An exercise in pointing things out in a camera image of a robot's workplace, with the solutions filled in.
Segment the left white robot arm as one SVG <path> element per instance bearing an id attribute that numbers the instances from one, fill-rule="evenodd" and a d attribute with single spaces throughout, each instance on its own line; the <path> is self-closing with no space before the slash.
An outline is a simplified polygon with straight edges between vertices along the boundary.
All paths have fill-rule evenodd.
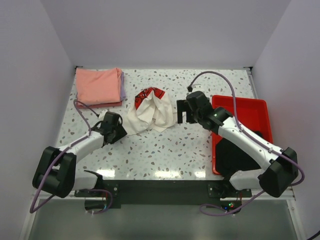
<path id="1" fill-rule="evenodd" d="M 65 198 L 72 191 L 85 189 L 92 196 L 99 196 L 104 190 L 104 184 L 99 181 L 102 176 L 89 170 L 76 173 L 76 165 L 87 155 L 114 144 L 126 135 L 121 115 L 105 112 L 103 118 L 81 138 L 61 147 L 44 149 L 32 186 L 60 198 Z"/>

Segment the white t-shirt red print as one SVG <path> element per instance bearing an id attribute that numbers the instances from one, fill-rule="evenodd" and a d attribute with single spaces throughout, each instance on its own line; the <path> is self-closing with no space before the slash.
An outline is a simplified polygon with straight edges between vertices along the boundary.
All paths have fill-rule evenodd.
<path id="1" fill-rule="evenodd" d="M 123 117 L 122 126 L 129 136 L 146 130 L 159 133 L 174 126 L 177 122 L 177 112 L 172 105 L 168 93 L 149 87 L 134 97 L 134 103 Z"/>

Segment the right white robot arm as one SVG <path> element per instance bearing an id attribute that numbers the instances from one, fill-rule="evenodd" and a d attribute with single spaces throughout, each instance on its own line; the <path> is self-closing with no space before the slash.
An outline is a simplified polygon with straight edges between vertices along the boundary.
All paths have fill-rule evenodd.
<path id="1" fill-rule="evenodd" d="M 204 129 L 230 141 L 260 168 L 257 170 L 238 170 L 223 183 L 223 192 L 230 197 L 240 190 L 262 189 L 272 197 L 278 198 L 298 177 L 298 155 L 290 147 L 282 149 L 263 139 L 243 123 L 236 113 L 219 106 L 214 108 L 201 91 L 189 94 L 186 99 L 177 100 L 177 122 L 183 122 L 183 113 L 190 124 L 198 123 Z"/>

